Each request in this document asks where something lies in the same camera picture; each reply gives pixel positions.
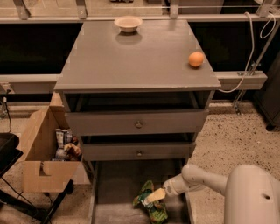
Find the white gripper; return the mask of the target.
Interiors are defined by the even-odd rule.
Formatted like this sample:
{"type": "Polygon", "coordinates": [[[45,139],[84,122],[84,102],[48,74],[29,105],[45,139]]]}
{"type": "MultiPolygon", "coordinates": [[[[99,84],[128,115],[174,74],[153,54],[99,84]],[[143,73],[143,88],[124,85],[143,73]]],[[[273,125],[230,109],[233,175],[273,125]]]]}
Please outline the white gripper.
{"type": "Polygon", "coordinates": [[[144,203],[148,205],[156,200],[163,199],[166,196],[166,194],[169,197],[173,197],[173,196],[178,196],[181,193],[187,191],[186,182],[181,174],[166,180],[163,184],[163,188],[158,188],[156,191],[148,195],[145,198],[144,203]]]}

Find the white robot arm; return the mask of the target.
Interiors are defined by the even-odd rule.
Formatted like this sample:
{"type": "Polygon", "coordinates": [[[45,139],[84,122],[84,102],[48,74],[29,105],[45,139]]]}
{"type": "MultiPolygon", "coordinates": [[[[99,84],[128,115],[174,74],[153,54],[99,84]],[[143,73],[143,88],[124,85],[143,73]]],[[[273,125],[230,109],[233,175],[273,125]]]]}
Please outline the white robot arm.
{"type": "Polygon", "coordinates": [[[143,204],[187,193],[196,186],[206,186],[224,196],[224,224],[280,224],[280,182],[251,164],[235,167],[228,176],[187,164],[143,204]]]}

